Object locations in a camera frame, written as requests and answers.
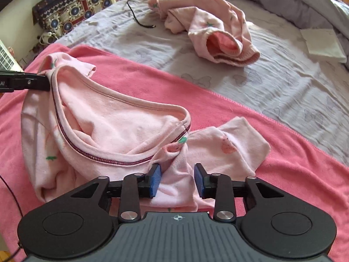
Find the patterned fabric storage box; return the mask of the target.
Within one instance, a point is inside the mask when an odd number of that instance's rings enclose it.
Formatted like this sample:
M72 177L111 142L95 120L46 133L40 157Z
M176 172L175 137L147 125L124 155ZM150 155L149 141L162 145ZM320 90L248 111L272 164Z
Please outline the patterned fabric storage box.
M33 22L60 38L112 4L112 0L41 0L32 9Z

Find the pink strawberry pants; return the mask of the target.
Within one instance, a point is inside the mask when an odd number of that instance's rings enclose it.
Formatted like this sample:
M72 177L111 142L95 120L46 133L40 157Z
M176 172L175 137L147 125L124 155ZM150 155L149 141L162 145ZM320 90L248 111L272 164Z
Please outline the pink strawberry pants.
M226 0L148 0L173 34L183 31L199 57L245 67L260 58L245 13Z

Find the lilac butterfly bed sheet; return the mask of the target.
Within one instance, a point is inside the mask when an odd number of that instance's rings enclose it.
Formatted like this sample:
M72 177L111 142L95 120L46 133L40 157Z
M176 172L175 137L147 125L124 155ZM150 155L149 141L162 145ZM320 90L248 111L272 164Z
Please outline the lilac butterfly bed sheet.
M249 0L245 12L260 59L246 67L214 64L195 53L186 33L173 34L147 0L120 0L60 39L155 67L239 102L294 129L348 163L348 70L308 56L298 28Z

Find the pink strawberry shirt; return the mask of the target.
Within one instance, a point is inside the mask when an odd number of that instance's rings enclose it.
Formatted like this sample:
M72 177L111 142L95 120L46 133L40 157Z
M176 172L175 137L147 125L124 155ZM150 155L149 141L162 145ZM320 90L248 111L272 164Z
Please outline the pink strawberry shirt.
M243 117L191 131L181 106L145 101L91 79L96 68L66 53L45 57L38 74L50 90L28 91L21 112L24 162L39 200L49 202L97 178L122 180L161 166L153 199L143 211L210 210L199 197L194 166L244 180L255 174L270 145Z

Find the white folded paper tissue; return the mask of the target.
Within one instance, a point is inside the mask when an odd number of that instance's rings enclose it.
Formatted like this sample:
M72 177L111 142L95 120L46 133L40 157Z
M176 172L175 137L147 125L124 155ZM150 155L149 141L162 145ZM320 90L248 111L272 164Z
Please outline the white folded paper tissue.
M309 56L315 60L345 64L347 55L332 29L303 29Z

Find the pink towel blanket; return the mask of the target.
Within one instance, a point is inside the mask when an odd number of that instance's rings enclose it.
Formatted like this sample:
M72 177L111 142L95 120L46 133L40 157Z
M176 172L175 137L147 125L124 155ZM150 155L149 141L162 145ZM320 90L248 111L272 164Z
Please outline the pink towel blanket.
M29 211L100 175L163 176L141 210L208 211L193 167L265 181L328 212L330 256L348 260L348 168L280 123L190 82L89 46L52 45L28 68L51 92L1 97L1 233L15 249L19 208Z

